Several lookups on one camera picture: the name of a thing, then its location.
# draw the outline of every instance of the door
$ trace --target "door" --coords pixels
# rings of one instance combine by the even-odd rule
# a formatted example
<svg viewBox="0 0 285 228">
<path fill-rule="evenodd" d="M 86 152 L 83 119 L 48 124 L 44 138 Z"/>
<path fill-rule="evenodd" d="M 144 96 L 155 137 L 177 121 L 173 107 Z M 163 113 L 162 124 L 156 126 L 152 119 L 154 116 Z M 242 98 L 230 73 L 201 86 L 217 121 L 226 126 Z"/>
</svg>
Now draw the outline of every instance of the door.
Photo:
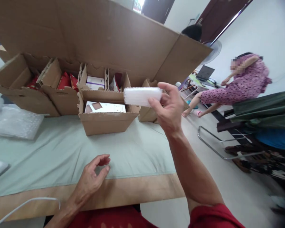
<svg viewBox="0 0 285 228">
<path fill-rule="evenodd" d="M 231 19 L 252 0 L 210 0 L 197 20 L 202 25 L 202 41 L 213 41 Z"/>
<path fill-rule="evenodd" d="M 174 0 L 145 0 L 141 14 L 164 24 Z"/>
</svg>

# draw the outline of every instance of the hand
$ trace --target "hand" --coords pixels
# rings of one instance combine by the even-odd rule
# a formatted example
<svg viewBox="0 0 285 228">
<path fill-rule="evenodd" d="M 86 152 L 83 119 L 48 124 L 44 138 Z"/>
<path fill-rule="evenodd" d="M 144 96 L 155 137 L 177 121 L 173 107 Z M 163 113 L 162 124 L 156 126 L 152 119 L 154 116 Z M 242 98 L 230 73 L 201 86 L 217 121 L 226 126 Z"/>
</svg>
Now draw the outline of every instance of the hand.
<svg viewBox="0 0 285 228">
<path fill-rule="evenodd" d="M 229 78 L 226 78 L 224 81 L 222 81 L 221 86 L 226 86 L 228 85 L 227 82 L 229 82 Z"/>
<path fill-rule="evenodd" d="M 109 154 L 98 155 L 85 166 L 76 188 L 69 198 L 69 203 L 81 207 L 100 188 L 109 173 L 110 166 L 104 167 L 98 176 L 95 169 L 97 166 L 108 165 L 111 160 L 109 156 Z"/>
<path fill-rule="evenodd" d="M 157 119 L 165 133 L 178 132 L 181 130 L 181 113 L 183 112 L 183 101 L 176 86 L 159 82 L 158 87 L 164 89 L 161 101 L 149 98 L 149 103 L 157 113 Z"/>
</svg>

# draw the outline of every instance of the red clothing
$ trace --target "red clothing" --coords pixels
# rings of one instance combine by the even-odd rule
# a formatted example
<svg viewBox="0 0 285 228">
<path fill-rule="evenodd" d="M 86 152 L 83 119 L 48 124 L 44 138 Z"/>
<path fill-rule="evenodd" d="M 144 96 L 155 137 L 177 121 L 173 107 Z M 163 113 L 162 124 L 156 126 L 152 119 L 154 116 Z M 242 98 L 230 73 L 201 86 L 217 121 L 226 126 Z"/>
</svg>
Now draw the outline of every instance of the red clothing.
<svg viewBox="0 0 285 228">
<path fill-rule="evenodd" d="M 148 222 L 132 206 L 115 207 L 80 212 L 69 228 L 157 228 Z M 228 208 L 219 204 L 214 207 L 198 206 L 192 210 L 188 228 L 244 227 Z"/>
</svg>

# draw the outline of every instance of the floral dress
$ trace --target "floral dress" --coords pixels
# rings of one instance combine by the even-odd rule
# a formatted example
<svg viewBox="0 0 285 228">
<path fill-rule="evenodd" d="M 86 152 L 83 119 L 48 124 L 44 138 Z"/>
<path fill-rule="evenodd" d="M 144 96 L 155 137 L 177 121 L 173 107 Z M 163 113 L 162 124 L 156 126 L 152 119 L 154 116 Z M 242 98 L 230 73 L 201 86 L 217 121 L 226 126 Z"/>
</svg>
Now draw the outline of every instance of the floral dress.
<svg viewBox="0 0 285 228">
<path fill-rule="evenodd" d="M 237 64 L 240 65 L 253 56 L 260 57 L 257 54 L 245 55 L 237 60 Z M 243 73 L 235 75 L 234 80 L 226 88 L 202 92 L 201 102 L 203 104 L 233 105 L 237 102 L 256 98 L 265 92 L 268 84 L 272 83 L 268 75 L 269 69 L 261 59 L 258 59 Z"/>
</svg>

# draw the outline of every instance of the bare leg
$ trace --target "bare leg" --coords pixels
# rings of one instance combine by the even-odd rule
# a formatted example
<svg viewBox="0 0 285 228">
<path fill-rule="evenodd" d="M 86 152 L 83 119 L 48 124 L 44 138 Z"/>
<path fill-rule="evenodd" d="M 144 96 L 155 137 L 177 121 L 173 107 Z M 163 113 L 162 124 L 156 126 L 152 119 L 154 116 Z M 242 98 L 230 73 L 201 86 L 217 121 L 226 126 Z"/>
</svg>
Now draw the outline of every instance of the bare leg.
<svg viewBox="0 0 285 228">
<path fill-rule="evenodd" d="M 192 101 L 189 104 L 189 108 L 185 111 L 183 111 L 183 117 L 186 117 L 189 115 L 189 113 L 192 111 L 192 109 L 194 109 L 195 106 L 197 106 L 197 104 L 200 102 L 200 97 L 202 95 L 203 92 L 199 92 L 198 94 L 196 94 L 194 96 L 194 98 L 192 99 Z"/>
<path fill-rule="evenodd" d="M 219 104 L 219 103 L 211 105 L 209 108 L 206 109 L 206 111 L 201 112 L 199 114 L 199 117 L 202 117 L 202 116 L 204 116 L 204 115 L 206 115 L 208 113 L 211 113 L 211 112 L 217 110 L 220 106 L 222 106 L 222 104 Z"/>
</svg>

